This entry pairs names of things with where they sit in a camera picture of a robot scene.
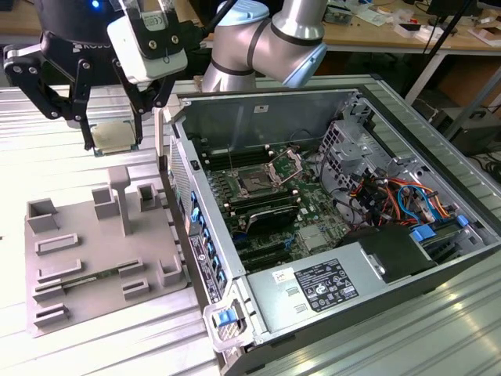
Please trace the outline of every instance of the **blue latch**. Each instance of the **blue latch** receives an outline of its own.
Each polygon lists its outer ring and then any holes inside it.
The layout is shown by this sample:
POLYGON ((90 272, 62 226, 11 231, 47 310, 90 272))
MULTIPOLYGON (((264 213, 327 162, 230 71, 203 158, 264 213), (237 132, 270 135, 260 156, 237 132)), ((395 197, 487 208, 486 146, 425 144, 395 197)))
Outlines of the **blue latch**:
POLYGON ((198 222, 198 217, 200 216, 200 208, 194 208, 193 213, 191 213, 191 222, 198 222))
POLYGON ((416 227, 413 231, 413 237, 417 241, 423 241, 431 237, 434 237, 435 235, 436 233, 432 230, 432 228, 429 225, 422 225, 416 227))
POLYGON ((468 218, 464 215, 458 215, 457 222, 461 225, 461 227, 466 227, 470 224, 470 221, 468 221, 468 218))
POLYGON ((209 257, 212 259, 216 255, 216 248, 211 241, 207 243, 207 250, 209 251, 209 257))
POLYGON ((219 283, 221 283, 222 288, 225 288, 226 275, 225 275, 225 272, 223 272, 222 270, 218 273, 218 280, 219 280, 219 283))
POLYGON ((214 260, 212 260, 212 269, 217 272, 219 269, 221 269, 221 262, 219 261, 219 257, 215 256, 214 260))
POLYGON ((238 321, 236 312, 233 309, 227 309, 226 311, 221 311, 216 317, 216 324, 218 327, 224 327, 238 321))

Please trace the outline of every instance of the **warning label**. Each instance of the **warning label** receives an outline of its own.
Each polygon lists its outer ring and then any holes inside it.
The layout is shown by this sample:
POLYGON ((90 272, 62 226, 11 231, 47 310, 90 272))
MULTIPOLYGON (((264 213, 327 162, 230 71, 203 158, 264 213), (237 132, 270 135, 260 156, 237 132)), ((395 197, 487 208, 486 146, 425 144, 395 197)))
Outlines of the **warning label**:
POLYGON ((294 273, 315 312, 359 296, 343 267, 335 258, 294 273))

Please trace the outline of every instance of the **wire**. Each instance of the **wire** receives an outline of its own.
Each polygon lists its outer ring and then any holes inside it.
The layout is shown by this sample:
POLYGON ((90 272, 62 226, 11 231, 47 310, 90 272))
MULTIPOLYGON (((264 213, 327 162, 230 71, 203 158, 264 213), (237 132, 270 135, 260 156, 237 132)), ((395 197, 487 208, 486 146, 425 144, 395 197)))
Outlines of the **wire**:
POLYGON ((480 160, 481 157, 470 157, 470 158, 475 159, 480 164, 480 168, 484 172, 487 172, 496 182, 501 184, 501 160, 493 157, 490 153, 487 153, 487 156, 490 157, 491 159, 489 160, 487 157, 485 157, 485 159, 481 161, 480 160))
POLYGON ((391 203, 393 204, 393 208, 395 208, 395 213, 397 213, 397 219, 400 219, 401 218, 400 209, 398 209, 397 202, 395 201, 395 198, 393 197, 393 193, 390 191, 388 186, 386 186, 386 192, 388 193, 388 198, 390 199, 391 203))
MULTIPOLYGON (((418 186, 419 188, 423 189, 423 190, 426 190, 428 192, 434 192, 431 188, 428 188, 427 186, 424 186, 423 184, 419 184, 418 182, 407 182, 405 180, 402 180, 402 179, 396 179, 396 178, 393 178, 393 179, 390 179, 390 181, 392 183, 395 183, 395 184, 398 184, 400 186, 405 186, 405 185, 408 185, 408 184, 412 184, 414 186, 418 186)), ((435 196, 434 197, 435 201, 437 202, 437 207, 436 209, 438 210, 438 212, 442 215, 442 217, 444 218, 448 218, 450 217, 450 215, 445 211, 445 209, 443 208, 443 205, 442 203, 440 202, 440 199, 438 198, 438 196, 435 196)))
POLYGON ((202 27, 202 33, 204 38, 208 37, 209 34, 214 31, 216 26, 221 22, 221 20, 226 16, 229 10, 235 5, 236 0, 228 0, 222 7, 221 10, 214 16, 214 18, 209 21, 209 23, 202 27))
POLYGON ((346 208, 350 208, 353 212, 360 214, 362 217, 364 216, 363 211, 358 210, 355 206, 353 206, 351 204, 346 204, 345 202, 340 201, 340 200, 333 200, 333 203, 334 204, 341 204, 341 205, 345 206, 346 208))
POLYGON ((316 138, 309 130, 307 130, 306 128, 301 128, 301 129, 298 129, 297 131, 293 132, 292 135, 290 135, 289 143, 292 143, 294 136, 297 135, 298 133, 301 133, 301 132, 307 133, 311 137, 316 138))
POLYGON ((423 54, 426 53, 426 50, 428 49, 428 46, 430 45, 431 39, 433 39, 433 35, 435 34, 435 29, 438 26, 438 17, 435 19, 435 25, 433 25, 433 30, 431 31, 430 38, 428 39, 428 43, 426 44, 426 47, 424 47, 423 54))
POLYGON ((413 217, 419 224, 421 224, 421 221, 420 221, 420 218, 415 215, 414 213, 412 213, 411 211, 407 210, 404 206, 404 204, 402 203, 402 197, 401 197, 401 192, 404 190, 405 186, 401 187, 400 190, 398 191, 397 193, 397 199, 398 199, 398 204, 400 205, 400 208, 402 208, 402 210, 404 211, 404 213, 406 213, 407 215, 410 215, 411 217, 413 217))
POLYGON ((415 218, 417 220, 418 223, 420 223, 420 219, 417 215, 415 215, 414 213, 412 213, 411 211, 407 210, 405 208, 405 206, 403 205, 402 203, 402 191, 406 188, 406 187, 409 187, 409 188, 414 188, 414 190, 416 190, 416 192, 419 192, 421 194, 421 196, 423 196, 423 199, 424 199, 424 202, 426 203, 426 205, 428 206, 428 209, 430 210, 430 213, 433 215, 433 217, 435 218, 435 220, 439 220, 441 218, 437 218, 437 216, 435 215, 434 213, 434 207, 431 205, 431 202, 430 200, 428 200, 428 196, 424 193, 423 189, 418 187, 418 186, 414 186, 414 185, 407 185, 407 186, 402 186, 400 188, 400 190, 398 190, 398 193, 397 193, 397 198, 398 198, 398 204, 400 205, 400 208, 408 215, 410 215, 411 217, 415 218))

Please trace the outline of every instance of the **desk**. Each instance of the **desk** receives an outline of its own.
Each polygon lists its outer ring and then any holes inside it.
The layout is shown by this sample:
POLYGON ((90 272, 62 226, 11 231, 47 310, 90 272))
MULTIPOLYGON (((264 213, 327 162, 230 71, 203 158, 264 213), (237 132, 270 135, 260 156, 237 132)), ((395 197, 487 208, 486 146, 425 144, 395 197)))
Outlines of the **desk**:
MULTIPOLYGON (((157 0, 145 0, 147 9, 154 9, 157 0)), ((430 18, 426 13, 403 0, 397 0, 390 9, 411 9, 415 17, 425 24, 430 18)), ((197 19, 189 0, 175 0, 175 8, 180 20, 197 19)), ((330 51, 345 52, 392 52, 392 53, 422 53, 425 44, 415 38, 403 38, 392 30, 390 25, 376 27, 364 20, 354 17, 351 26, 332 25, 324 23, 326 35, 324 42, 330 51)), ((501 48, 493 48, 476 39, 468 33, 469 27, 458 26, 459 32, 449 37, 441 50, 428 64, 419 80, 406 97, 413 102, 433 73, 447 55, 501 56, 501 48)), ((12 12, 0 12, 0 44, 38 43, 41 33, 35 8, 27 2, 18 0, 12 12)), ((211 47, 211 37, 207 46, 211 47)))

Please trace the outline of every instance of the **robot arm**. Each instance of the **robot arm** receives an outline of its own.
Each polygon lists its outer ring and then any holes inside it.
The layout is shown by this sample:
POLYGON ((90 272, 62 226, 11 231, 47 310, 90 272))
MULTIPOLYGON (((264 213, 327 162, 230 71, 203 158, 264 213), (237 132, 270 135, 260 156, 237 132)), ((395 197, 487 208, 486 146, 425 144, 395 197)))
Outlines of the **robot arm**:
POLYGON ((142 141, 142 115, 166 105, 176 74, 186 68, 185 49, 200 49, 213 29, 205 92, 251 89, 254 69, 298 87, 326 53, 321 20, 327 0, 286 0, 273 20, 259 2, 229 0, 206 27, 179 23, 168 0, 158 1, 160 11, 144 13, 142 0, 34 0, 41 42, 6 47, 5 73, 48 119, 79 128, 86 150, 96 150, 87 118, 91 87, 122 85, 134 117, 134 148, 142 141), (51 89, 42 74, 46 63, 70 82, 68 96, 51 89), (149 84, 139 90, 142 82, 149 84))
POLYGON ((142 115, 165 106, 175 74, 186 67, 182 31, 199 38, 192 44, 199 48, 204 30, 191 21, 179 23, 167 6, 142 13, 136 0, 35 0, 35 6, 40 44, 4 50, 11 83, 48 119, 64 118, 80 128, 86 150, 95 147, 86 114, 91 87, 120 84, 134 115, 135 145, 140 144, 142 115), (68 96, 50 88, 42 64, 52 65, 70 82, 68 96), (147 89, 139 90, 141 82, 149 82, 147 89))

